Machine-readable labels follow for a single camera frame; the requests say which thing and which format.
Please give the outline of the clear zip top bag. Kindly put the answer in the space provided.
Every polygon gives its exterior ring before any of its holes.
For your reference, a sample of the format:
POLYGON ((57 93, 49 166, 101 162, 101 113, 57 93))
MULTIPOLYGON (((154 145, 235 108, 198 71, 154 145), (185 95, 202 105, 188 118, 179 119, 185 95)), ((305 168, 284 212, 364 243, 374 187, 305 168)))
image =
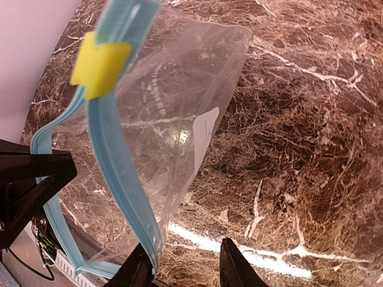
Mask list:
POLYGON ((112 278, 139 243, 157 271, 250 38, 158 1, 107 3, 81 45, 72 100, 31 140, 31 153, 64 149, 77 168, 44 207, 76 276, 112 278))

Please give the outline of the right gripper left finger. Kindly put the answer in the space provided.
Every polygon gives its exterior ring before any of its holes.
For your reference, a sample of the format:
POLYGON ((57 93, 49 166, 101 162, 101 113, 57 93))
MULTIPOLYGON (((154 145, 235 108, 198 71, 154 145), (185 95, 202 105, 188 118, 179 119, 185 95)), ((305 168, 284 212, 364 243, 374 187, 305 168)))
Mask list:
POLYGON ((149 256, 139 243, 118 272, 104 287, 148 287, 158 286, 154 280, 153 267, 149 256))

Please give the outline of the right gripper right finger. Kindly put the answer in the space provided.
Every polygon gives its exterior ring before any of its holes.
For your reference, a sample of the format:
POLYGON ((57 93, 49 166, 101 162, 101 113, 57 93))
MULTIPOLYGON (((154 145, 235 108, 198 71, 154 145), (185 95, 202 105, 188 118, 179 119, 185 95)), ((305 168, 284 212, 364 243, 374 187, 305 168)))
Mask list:
POLYGON ((233 240, 224 238, 220 249, 220 286, 268 287, 239 251, 233 240))

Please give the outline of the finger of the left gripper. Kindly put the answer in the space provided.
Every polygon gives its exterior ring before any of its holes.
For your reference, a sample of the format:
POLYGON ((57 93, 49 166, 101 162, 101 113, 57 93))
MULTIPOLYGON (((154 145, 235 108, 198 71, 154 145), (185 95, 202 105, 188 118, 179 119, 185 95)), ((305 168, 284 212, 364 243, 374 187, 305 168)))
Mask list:
POLYGON ((1 249, 9 248, 34 215, 77 176, 72 155, 1 141, 1 249))

